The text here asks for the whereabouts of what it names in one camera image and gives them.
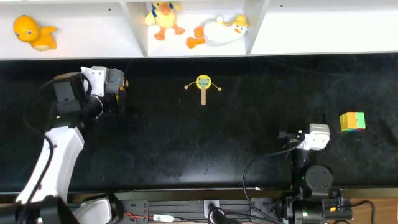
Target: puzzle cube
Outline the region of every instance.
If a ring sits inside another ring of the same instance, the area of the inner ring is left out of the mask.
[[[340,116],[341,131],[359,131],[365,129],[363,112],[347,112]]]

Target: yellow stuffed duck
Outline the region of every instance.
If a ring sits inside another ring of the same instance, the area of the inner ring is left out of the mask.
[[[164,34],[168,28],[173,28],[177,35],[185,32],[185,29],[176,24],[177,15],[174,9],[181,11],[181,4],[179,2],[152,2],[152,11],[145,18],[145,22],[148,26],[156,23],[160,27],[160,32],[154,35],[156,39],[165,40]]]
[[[57,48],[57,43],[51,34],[55,29],[54,26],[40,27],[36,21],[25,15],[18,17],[14,22],[14,33],[17,38],[30,43],[38,51]]]
[[[241,37],[248,31],[249,24],[246,22],[244,15],[238,15],[232,23],[224,22],[223,17],[210,19],[203,26],[194,30],[195,38],[187,39],[187,46],[192,49],[198,44],[204,44],[211,47],[230,44]]]

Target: wooden handle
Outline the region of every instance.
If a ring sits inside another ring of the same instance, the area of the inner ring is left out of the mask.
[[[206,105],[206,88],[204,86],[201,88],[201,104]]]

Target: yellow hat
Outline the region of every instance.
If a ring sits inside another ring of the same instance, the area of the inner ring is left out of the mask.
[[[241,14],[236,16],[235,21],[233,21],[232,23],[238,26],[249,26],[249,24],[246,22],[246,16]]]

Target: tabletop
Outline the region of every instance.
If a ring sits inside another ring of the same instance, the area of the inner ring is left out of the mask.
[[[0,192],[19,192],[42,139],[22,123],[28,96],[52,77],[93,65],[125,71],[124,116],[104,116],[89,133],[72,192],[241,187],[251,159],[281,150],[281,126],[308,131],[326,123],[335,187],[398,186],[398,54],[49,60],[0,62]],[[207,104],[184,89],[209,75]],[[41,127],[52,96],[41,94],[28,119]],[[340,115],[364,112],[366,129],[340,130]],[[290,187],[289,155],[255,163],[249,187]]]

